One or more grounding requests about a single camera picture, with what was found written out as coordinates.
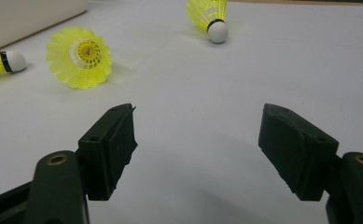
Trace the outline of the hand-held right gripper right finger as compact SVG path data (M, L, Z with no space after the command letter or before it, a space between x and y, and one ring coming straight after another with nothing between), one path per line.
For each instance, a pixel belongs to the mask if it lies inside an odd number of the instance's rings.
M321 199L337 140L292 110L266 104L258 146L300 200Z

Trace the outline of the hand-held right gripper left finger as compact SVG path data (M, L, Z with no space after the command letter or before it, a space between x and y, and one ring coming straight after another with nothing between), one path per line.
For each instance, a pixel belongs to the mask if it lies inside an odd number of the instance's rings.
M78 140L83 189L91 201L108 201L137 147L131 104L108 109Z

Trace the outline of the yellow plastic shuttlecock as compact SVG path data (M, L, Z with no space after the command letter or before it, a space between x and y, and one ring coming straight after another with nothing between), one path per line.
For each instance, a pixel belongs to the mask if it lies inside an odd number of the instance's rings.
M97 87L112 72L113 58L103 38L79 26L62 28L47 44L50 71L72 89Z
M23 55L15 51L0 51L0 74L16 73L26 67Z
M223 43L229 33L226 23L227 5L228 0L188 0L187 16L207 33L213 43Z

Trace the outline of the cream plastic storage bin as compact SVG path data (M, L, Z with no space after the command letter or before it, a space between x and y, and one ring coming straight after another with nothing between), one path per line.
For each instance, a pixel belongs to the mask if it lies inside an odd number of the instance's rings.
M0 0L0 48L87 9L88 0Z

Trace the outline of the white paper sheet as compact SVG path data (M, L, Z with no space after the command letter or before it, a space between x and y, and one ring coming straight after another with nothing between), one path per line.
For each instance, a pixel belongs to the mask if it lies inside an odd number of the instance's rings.
M114 69L73 90L49 70L51 30L17 42L27 68L0 77L0 194L115 105L133 105L137 147L91 224L327 224L258 147L262 108L289 108L363 152L363 6L231 3L227 41L196 29L184 0L92 1L74 24L100 35Z

